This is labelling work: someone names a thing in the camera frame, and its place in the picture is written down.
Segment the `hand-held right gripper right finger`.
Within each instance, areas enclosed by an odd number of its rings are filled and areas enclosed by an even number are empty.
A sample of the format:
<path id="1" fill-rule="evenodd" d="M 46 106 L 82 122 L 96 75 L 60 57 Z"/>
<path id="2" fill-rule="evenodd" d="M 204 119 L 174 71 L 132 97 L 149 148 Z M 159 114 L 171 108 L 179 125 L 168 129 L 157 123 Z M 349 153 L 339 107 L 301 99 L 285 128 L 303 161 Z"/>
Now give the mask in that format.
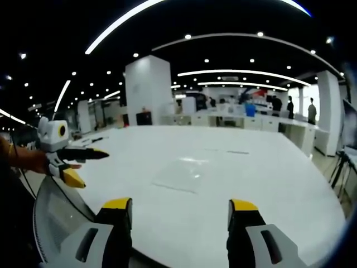
<path id="1" fill-rule="evenodd" d="M 253 203 L 231 199 L 226 242 L 230 267 L 306 267 L 297 245 L 277 226 L 266 224 Z"/>

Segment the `person's left hand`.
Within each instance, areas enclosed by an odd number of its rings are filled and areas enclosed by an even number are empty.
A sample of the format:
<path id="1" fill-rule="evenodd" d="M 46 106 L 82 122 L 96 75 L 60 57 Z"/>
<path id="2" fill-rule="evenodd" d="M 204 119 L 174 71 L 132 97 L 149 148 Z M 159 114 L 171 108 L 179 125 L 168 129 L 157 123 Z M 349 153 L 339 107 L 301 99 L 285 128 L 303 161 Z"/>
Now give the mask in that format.
<path id="1" fill-rule="evenodd" d="M 6 159 L 10 166 L 57 178 L 62 177 L 62 171 L 65 169 L 78 169 L 81 167 L 81 165 L 71 165 L 63 162 L 61 159 L 57 159 L 56 154 L 51 155 L 59 161 L 57 163 L 53 159 L 48 159 L 46 153 L 41 150 L 29 150 L 25 147 L 15 146 L 7 151 L 2 157 L 4 157 L 4 160 Z"/>

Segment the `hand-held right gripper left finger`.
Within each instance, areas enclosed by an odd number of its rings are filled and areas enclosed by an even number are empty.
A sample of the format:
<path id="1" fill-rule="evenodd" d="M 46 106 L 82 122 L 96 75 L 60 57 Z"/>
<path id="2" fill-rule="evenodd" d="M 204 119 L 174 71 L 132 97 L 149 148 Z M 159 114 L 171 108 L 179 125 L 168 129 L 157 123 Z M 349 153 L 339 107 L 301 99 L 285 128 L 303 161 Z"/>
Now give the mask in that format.
<path id="1" fill-rule="evenodd" d="M 63 267 L 128 267 L 132 250 L 132 198 L 106 202 L 94 222 L 62 243 Z"/>

